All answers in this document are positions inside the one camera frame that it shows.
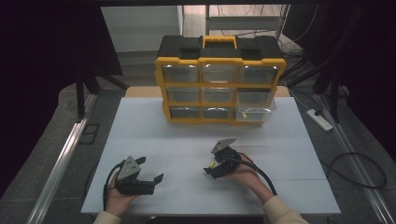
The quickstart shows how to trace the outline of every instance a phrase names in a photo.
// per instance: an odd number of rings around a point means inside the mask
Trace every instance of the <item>white table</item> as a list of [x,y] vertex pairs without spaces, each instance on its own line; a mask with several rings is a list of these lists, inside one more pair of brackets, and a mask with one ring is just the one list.
[[103,209],[102,190],[110,170],[127,156],[146,157],[139,180],[164,173],[153,195],[133,202],[129,214],[142,216],[257,216],[254,194],[231,179],[204,171],[220,139],[236,137],[231,147],[244,152],[272,179],[277,194],[302,214],[332,215],[340,209],[320,166],[297,105],[276,97],[277,110],[261,126],[169,123],[162,98],[123,98],[81,209]]

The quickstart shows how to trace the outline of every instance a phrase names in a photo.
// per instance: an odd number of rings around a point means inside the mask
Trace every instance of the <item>black cable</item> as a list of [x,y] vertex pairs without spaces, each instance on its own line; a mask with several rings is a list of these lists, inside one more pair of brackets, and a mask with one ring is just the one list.
[[[377,186],[365,185],[358,181],[350,179],[350,178],[346,177],[345,175],[341,174],[340,172],[334,170],[332,167],[334,166],[335,162],[345,156],[361,156],[361,157],[367,159],[368,161],[371,161],[374,164],[374,166],[376,166],[376,168],[379,170],[379,172],[382,174],[383,179],[384,179],[383,182]],[[321,160],[319,160],[319,161],[328,168],[327,173],[326,173],[327,179],[329,179],[330,172],[333,171],[335,174],[339,175],[341,178],[345,179],[347,182],[350,182],[352,184],[355,184],[357,186],[364,187],[367,189],[382,189],[388,183],[387,175],[385,174],[384,170],[382,170],[382,168],[379,166],[379,164],[377,162],[375,162],[373,159],[371,159],[370,157],[367,157],[359,152],[347,152],[347,153],[340,154],[332,160],[330,165],[326,164],[324,161],[321,161]]]
[[271,6],[271,11],[273,12],[273,16],[275,16],[273,5],[270,5],[270,6]]
[[233,158],[223,158],[223,159],[226,160],[226,161],[238,162],[238,163],[240,163],[240,164],[244,164],[244,165],[246,165],[246,166],[252,168],[254,171],[256,171],[257,173],[259,173],[262,177],[264,177],[265,181],[267,181],[268,185],[270,186],[271,191],[272,191],[275,195],[277,195],[276,190],[275,190],[275,187],[274,187],[274,185],[273,185],[271,179],[268,177],[268,175],[267,175],[263,170],[261,170],[259,167],[257,167],[257,165],[253,163],[253,161],[247,162],[247,161],[241,161],[241,160],[237,160],[237,159],[233,159]]
[[253,5],[250,5],[250,7],[249,7],[249,9],[248,9],[248,12],[247,13],[245,13],[245,15],[244,16],[246,16],[249,12],[250,12],[250,10],[251,10],[251,7],[253,7]]
[[[299,64],[298,66],[296,66],[296,65],[294,65],[292,68],[292,70],[295,70],[296,68],[298,68],[298,67],[301,67],[302,66],[302,64]],[[305,68],[303,68],[301,71],[304,71],[306,68],[308,68],[309,67],[309,64],[305,67]],[[288,79],[289,78],[291,78],[292,76],[290,76],[290,77],[287,77],[286,79],[285,79],[285,87],[287,87],[288,89],[289,89],[289,91],[290,91],[290,93],[296,98],[296,100],[302,105],[302,106],[304,106],[307,110],[309,110],[309,108],[306,106],[306,105],[304,105],[300,100],[298,100],[298,98],[297,98],[297,96],[292,92],[292,90],[291,89],[293,89],[293,87],[291,87],[291,88],[289,88],[288,86],[287,86],[287,81],[288,81]],[[315,110],[315,115],[316,116],[318,116],[318,115],[320,115],[320,113],[323,111],[323,106],[322,105],[320,105],[314,98],[312,98],[310,95],[308,95],[307,93],[305,93],[305,92],[302,92],[302,91],[298,91],[297,89],[294,89],[295,91],[297,91],[297,92],[299,92],[300,94],[303,94],[303,95],[305,95],[306,97],[308,97],[310,100],[312,100],[318,107],[319,107],[319,109],[317,109],[317,110]]]
[[257,34],[257,30],[254,31],[254,37],[256,37]]
[[286,70],[282,76],[279,78],[279,81],[282,79],[287,78],[292,72],[294,72],[296,69],[300,68],[301,66],[303,66],[305,63],[307,63],[308,60],[303,57],[300,61],[297,62],[297,64],[295,64],[293,67],[289,68],[288,70]]
[[258,34],[258,33],[264,33],[264,32],[271,32],[270,30],[260,30],[260,31],[254,31],[254,32],[248,32],[248,33],[242,33],[239,35],[251,35],[251,34]]
[[286,56],[288,56],[288,58],[301,58],[301,57],[304,57],[304,56],[305,56],[305,53],[295,54],[295,55],[297,55],[297,56],[291,56],[292,54],[288,54],[288,53],[285,52],[285,50],[283,50],[283,46],[285,46],[285,45],[283,44],[282,40],[280,40],[280,38],[279,38],[277,41],[280,42],[279,49],[280,49],[280,51],[282,52],[282,55],[285,56],[285,58],[286,58]]
[[282,5],[282,8],[279,11],[279,16],[282,15],[282,10],[283,10],[283,5]]
[[223,16],[225,16],[224,13],[222,12],[222,6],[221,6],[221,5],[218,5],[218,16],[220,15],[220,9],[221,9],[221,14],[222,14]]
[[249,160],[251,163],[254,163],[253,160],[251,160],[251,159],[247,156],[247,154],[245,154],[245,153],[243,153],[243,152],[238,152],[238,154],[239,154],[239,155],[242,155],[242,156],[244,156],[244,157],[246,157],[247,160]]
[[111,178],[112,174],[114,173],[114,171],[118,168],[121,168],[124,163],[125,163],[125,161],[122,161],[119,164],[117,164],[116,166],[114,166],[113,169],[111,169],[110,174],[108,174],[108,176],[107,176],[106,183],[103,186],[103,210],[104,211],[106,210],[107,190],[108,190],[108,183],[110,181],[110,178]]

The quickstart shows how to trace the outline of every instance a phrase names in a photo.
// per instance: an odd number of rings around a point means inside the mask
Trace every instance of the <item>dark background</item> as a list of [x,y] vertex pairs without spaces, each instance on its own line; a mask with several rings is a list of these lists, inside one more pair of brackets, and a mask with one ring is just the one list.
[[0,195],[46,129],[59,92],[78,73],[92,66],[122,75],[99,7],[15,2],[0,3]]
[[[349,91],[347,104],[396,161],[396,1],[366,1],[367,7],[338,59],[339,81]],[[291,6],[283,34],[302,46],[313,64],[323,62],[352,12],[364,1],[334,1],[331,5]]]

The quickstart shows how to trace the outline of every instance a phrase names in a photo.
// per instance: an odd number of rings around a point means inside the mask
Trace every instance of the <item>wall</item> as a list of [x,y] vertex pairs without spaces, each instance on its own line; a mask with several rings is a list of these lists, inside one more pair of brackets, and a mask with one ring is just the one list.
[[164,35],[181,34],[181,7],[102,7],[102,12],[116,52],[158,50]]

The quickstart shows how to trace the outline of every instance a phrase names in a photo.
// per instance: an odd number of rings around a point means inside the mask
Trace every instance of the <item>aluminum rail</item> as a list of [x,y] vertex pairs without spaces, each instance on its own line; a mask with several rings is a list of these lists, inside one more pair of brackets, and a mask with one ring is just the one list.
[[[356,152],[355,148],[349,142],[347,135],[345,134],[342,126],[339,123],[336,123],[334,119],[332,119],[332,115],[329,112],[329,105],[325,97],[321,95],[315,94],[316,99],[318,102],[323,106],[323,113],[325,114],[326,118],[333,126],[334,136],[337,138],[341,148],[346,152]],[[373,186],[375,183],[373,182],[372,178],[368,175],[366,169],[364,168],[361,160],[357,157],[350,157],[348,158],[349,164],[352,167],[352,171],[354,172],[355,176],[358,180],[365,185]],[[389,208],[384,201],[380,191],[378,189],[367,189],[363,188],[364,193],[366,194],[370,204],[372,205],[375,214],[377,215],[379,221],[381,223],[386,224],[395,224],[395,219],[390,214]]]
[[283,5],[282,9],[280,10],[279,23],[275,32],[275,39],[277,41],[279,41],[280,35],[282,34],[283,26],[285,25],[286,18],[288,17],[289,8],[290,5]]
[[58,189],[62,178],[64,177],[64,172],[67,168],[70,159],[72,158],[74,149],[78,143],[78,139],[80,138],[82,132],[84,131],[84,127],[87,123],[88,117],[90,115],[92,105],[96,100],[96,95],[90,94],[85,104],[85,115],[80,123],[76,123],[69,134],[64,148],[61,151],[61,154],[58,157],[53,169],[47,179],[46,185],[38,197],[35,207],[32,210],[28,220],[26,223],[42,223],[44,220],[47,211],[49,210],[52,199]]

